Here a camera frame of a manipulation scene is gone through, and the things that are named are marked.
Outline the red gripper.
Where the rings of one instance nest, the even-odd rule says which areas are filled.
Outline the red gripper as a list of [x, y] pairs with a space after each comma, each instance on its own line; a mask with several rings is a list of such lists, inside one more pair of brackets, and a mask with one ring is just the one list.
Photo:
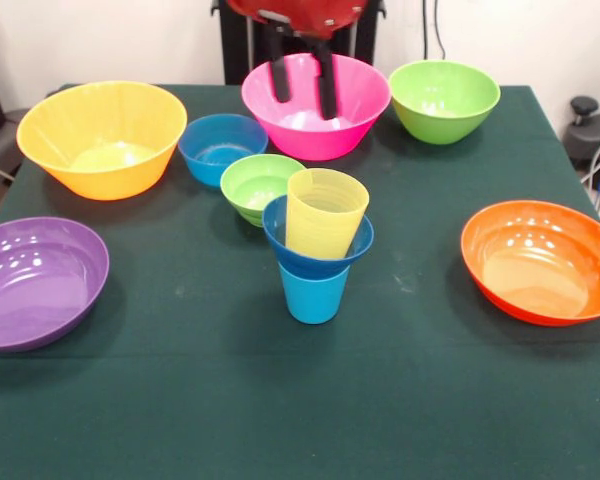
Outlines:
[[306, 43], [318, 62], [317, 86], [321, 115], [331, 120], [338, 115], [333, 55], [328, 42], [333, 33], [358, 21], [365, 0], [229, 0], [237, 13], [265, 24], [269, 71], [278, 102], [291, 99], [284, 60], [283, 38], [292, 32], [308, 36]]

